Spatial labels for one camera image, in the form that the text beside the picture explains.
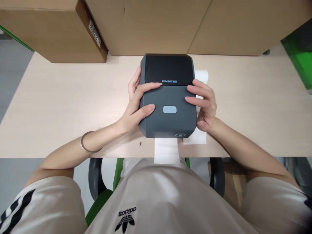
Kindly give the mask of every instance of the silver bangle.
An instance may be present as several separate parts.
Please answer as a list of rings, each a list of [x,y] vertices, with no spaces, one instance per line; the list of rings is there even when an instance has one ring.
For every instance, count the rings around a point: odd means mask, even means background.
[[[85,148],[85,146],[84,146],[84,144],[83,144],[83,139],[84,139],[84,137],[87,135],[87,134],[89,134],[89,133],[91,133],[91,132],[86,132],[85,134],[83,134],[82,135],[82,137],[80,138],[80,146],[81,146],[81,148],[85,151],[85,152],[87,152],[87,153],[97,153],[97,152],[99,152],[102,148],[100,148],[99,150],[97,150],[97,151],[89,151],[89,150],[87,150],[86,148]]]

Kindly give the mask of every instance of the sleeve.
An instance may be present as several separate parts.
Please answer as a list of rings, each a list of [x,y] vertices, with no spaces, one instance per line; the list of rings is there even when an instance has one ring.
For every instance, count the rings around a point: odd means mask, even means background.
[[[24,188],[1,215],[0,234],[79,234],[87,224],[81,192],[65,176],[39,180]]]
[[[285,181],[257,177],[247,183],[241,214],[259,233],[300,233],[312,218],[306,200],[301,190]]]

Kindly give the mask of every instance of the printer brand text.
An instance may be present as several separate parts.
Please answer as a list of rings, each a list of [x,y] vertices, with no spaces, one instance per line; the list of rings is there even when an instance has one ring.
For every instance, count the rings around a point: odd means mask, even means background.
[[[162,83],[176,83],[176,81],[162,80]]]

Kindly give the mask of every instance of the wooden desk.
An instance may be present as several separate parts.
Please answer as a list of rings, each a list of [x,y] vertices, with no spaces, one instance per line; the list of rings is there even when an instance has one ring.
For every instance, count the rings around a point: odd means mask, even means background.
[[[217,117],[273,156],[312,156],[312,99],[281,44],[269,56],[191,55],[209,73]],[[0,157],[43,158],[68,141],[118,120],[141,56],[105,64],[52,64],[35,53],[0,125]],[[181,157],[226,157],[210,136],[183,145]],[[94,157],[153,157],[154,139],[139,130]]]

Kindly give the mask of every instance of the white t-shirt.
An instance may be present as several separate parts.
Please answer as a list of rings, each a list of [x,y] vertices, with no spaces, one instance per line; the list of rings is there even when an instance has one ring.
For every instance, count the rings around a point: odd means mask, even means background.
[[[23,189],[1,216],[1,233],[298,233],[311,210],[306,196],[278,179],[247,184],[242,216],[184,164],[142,159],[87,228],[80,189],[58,176]]]

